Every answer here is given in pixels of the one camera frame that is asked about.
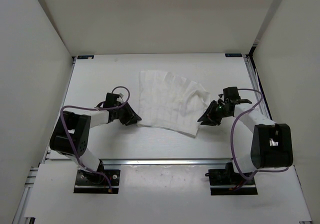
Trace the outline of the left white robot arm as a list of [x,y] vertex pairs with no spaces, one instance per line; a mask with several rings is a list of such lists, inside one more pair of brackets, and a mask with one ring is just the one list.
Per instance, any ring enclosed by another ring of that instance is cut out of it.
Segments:
[[90,130],[115,120],[122,125],[137,124],[142,118],[122,94],[108,92],[94,108],[64,106],[49,141],[51,150],[74,161],[93,184],[105,178],[102,161],[88,148]]

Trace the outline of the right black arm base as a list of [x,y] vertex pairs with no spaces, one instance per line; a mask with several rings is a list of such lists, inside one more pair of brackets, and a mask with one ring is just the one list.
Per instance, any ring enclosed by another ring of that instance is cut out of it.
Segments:
[[236,173],[231,162],[224,169],[209,169],[205,174],[209,179],[211,196],[255,196],[258,195],[254,178],[244,179]]

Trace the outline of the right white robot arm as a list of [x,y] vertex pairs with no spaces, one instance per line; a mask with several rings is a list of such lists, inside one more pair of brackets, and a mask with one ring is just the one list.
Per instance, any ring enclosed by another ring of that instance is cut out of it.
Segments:
[[[225,170],[224,177],[230,184],[238,183],[242,177],[253,178],[258,172],[281,173],[293,164],[291,129],[285,123],[276,123],[263,115],[256,107],[263,101],[261,95],[257,103],[241,98],[236,86],[223,89],[218,100],[213,100],[198,119],[203,126],[219,126],[224,118],[233,117],[230,130],[230,151],[232,167]],[[235,129],[238,122],[252,133],[246,154],[236,155]]]

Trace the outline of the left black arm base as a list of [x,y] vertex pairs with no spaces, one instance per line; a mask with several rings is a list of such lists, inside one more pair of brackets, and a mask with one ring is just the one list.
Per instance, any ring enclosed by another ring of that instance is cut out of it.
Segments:
[[105,169],[101,166],[99,170],[108,178],[111,187],[109,187],[109,183],[104,176],[78,168],[73,192],[75,194],[118,194],[121,170]]

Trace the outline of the white pleated skirt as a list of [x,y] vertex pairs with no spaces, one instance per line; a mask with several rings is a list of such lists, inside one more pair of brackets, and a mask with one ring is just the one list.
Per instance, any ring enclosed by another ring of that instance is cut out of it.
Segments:
[[161,128],[196,137],[198,119],[211,103],[211,94],[193,80],[171,72],[139,73],[139,127]]

